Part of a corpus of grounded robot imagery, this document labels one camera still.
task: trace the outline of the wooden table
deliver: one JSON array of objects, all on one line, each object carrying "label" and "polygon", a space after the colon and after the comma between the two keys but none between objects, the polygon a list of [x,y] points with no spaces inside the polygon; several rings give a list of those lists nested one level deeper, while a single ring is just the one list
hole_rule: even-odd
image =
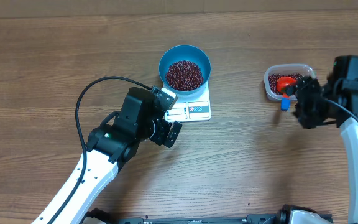
[{"label": "wooden table", "polygon": [[[160,85],[158,62],[191,44],[211,59],[212,119],[185,123],[171,149],[147,142],[91,208],[117,217],[229,217],[285,203],[345,223],[347,160],[334,126],[304,130],[266,99],[266,69],[306,63],[321,82],[358,55],[358,11],[246,12],[0,20],[0,223],[30,223],[81,153],[74,108],[106,75]],[[80,108],[85,137],[128,88],[100,83]]]}]

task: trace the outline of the bean pile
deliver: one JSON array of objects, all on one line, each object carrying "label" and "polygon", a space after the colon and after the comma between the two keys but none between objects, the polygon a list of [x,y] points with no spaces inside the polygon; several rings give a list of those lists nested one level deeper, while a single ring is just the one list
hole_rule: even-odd
[{"label": "bean pile", "polygon": [[170,87],[180,91],[195,90],[204,82],[200,68],[187,60],[175,62],[169,66],[165,78]]},{"label": "bean pile", "polygon": [[288,75],[285,75],[285,74],[272,74],[272,75],[269,75],[268,76],[268,84],[269,84],[270,89],[272,90],[272,92],[274,92],[277,95],[283,95],[283,93],[280,93],[277,90],[277,81],[281,77],[291,77],[291,78],[294,78],[295,80],[299,80],[300,78],[303,77],[303,75],[299,74],[299,73],[288,74]]}]

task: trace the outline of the white digital scale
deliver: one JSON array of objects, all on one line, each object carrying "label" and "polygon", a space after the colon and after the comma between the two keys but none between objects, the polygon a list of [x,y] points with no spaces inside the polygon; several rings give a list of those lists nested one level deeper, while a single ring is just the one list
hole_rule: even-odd
[{"label": "white digital scale", "polygon": [[199,91],[190,95],[179,95],[171,110],[165,113],[168,122],[208,121],[211,119],[211,101],[208,82]]}]

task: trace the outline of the clear plastic container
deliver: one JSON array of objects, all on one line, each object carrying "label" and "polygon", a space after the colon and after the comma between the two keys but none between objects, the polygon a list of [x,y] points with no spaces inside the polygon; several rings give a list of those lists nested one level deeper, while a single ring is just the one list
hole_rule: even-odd
[{"label": "clear plastic container", "polygon": [[[303,76],[311,76],[312,78],[316,78],[316,74],[314,73],[313,69],[309,65],[304,64],[285,64],[285,65],[274,65],[271,66],[266,72],[265,72],[265,89],[267,98],[273,101],[281,101],[283,98],[282,95],[275,94],[270,89],[269,84],[269,75],[273,74],[294,74],[299,73]],[[294,95],[290,96],[290,100],[296,100],[296,97]]]}]

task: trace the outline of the bowl of beans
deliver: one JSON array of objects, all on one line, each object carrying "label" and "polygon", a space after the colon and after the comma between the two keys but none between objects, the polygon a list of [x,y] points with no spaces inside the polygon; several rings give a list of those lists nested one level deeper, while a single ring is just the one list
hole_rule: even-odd
[{"label": "bowl of beans", "polygon": [[[304,76],[316,78],[316,74],[309,65],[285,64],[271,66],[264,77],[267,98],[273,101],[281,101],[283,94],[277,90],[277,82],[281,77],[291,77],[299,80]],[[296,100],[296,96],[290,96],[290,100]]]},{"label": "bowl of beans", "polygon": [[158,67],[164,87],[178,96],[193,96],[211,76],[211,62],[199,48],[178,45],[165,52]]}]

